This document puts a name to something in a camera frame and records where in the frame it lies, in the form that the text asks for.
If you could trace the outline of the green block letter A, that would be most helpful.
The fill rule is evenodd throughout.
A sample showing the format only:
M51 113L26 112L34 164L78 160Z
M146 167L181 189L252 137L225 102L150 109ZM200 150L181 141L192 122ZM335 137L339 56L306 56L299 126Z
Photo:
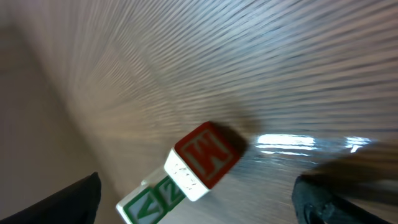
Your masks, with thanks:
M156 224L167 214L162 199L149 186L133 190L118 202L116 210L127 224Z

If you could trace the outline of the red block letter M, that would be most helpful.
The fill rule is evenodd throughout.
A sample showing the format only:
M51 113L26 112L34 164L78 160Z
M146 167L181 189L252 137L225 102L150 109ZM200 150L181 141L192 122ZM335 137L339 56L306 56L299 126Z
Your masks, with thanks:
M175 143L164 170L186 197L195 202L235 166L247 146L235 130L207 121Z

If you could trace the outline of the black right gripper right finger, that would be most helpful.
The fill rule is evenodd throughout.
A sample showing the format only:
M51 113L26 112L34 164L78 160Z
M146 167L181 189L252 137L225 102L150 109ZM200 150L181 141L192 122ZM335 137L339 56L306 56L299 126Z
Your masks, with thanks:
M307 175L296 178L292 203L299 224L389 224Z

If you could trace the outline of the white block letter O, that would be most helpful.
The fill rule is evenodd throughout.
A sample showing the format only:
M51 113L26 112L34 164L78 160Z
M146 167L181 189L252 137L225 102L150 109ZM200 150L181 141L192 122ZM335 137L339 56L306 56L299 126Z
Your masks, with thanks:
M185 198L185 194L172 178L169 177L162 166L142 180L141 185L149 186L154 189L169 212Z

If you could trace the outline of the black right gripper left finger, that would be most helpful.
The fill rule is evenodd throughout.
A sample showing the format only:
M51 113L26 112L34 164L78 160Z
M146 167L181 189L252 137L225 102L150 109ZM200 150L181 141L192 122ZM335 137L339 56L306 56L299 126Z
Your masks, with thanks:
M94 224L100 201L101 180L94 172L1 224Z

